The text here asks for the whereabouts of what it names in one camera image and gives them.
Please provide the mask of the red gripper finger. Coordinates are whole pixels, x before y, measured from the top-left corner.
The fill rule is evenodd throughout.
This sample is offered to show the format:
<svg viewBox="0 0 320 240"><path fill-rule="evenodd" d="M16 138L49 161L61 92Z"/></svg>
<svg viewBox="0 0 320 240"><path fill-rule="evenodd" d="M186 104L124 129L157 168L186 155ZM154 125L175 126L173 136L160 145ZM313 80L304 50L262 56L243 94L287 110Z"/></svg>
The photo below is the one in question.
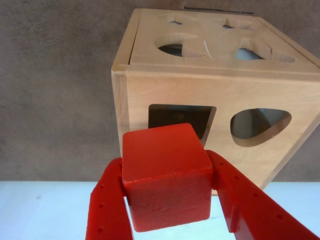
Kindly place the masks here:
<svg viewBox="0 0 320 240"><path fill-rule="evenodd" d="M284 210L219 154L208 150L228 231L237 240L317 240L318 236Z"/></svg>
<svg viewBox="0 0 320 240"><path fill-rule="evenodd" d="M113 159L105 168L90 195L87 240L132 240L122 181L122 158Z"/></svg>

